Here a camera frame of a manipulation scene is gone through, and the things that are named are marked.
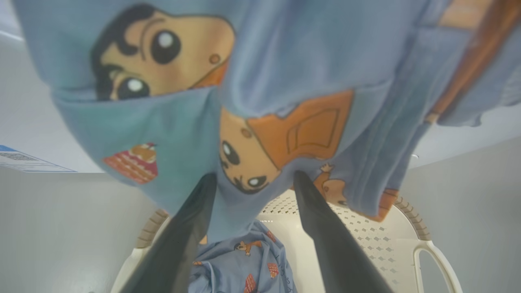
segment crumpled blue clothing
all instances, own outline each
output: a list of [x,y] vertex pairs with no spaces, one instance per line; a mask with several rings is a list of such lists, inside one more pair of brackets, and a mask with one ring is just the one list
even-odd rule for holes
[[448,0],[15,0],[70,131],[175,215],[216,173],[208,241],[307,172],[381,221],[472,36]]
[[296,293],[284,245],[258,220],[250,232],[199,247],[189,293]]

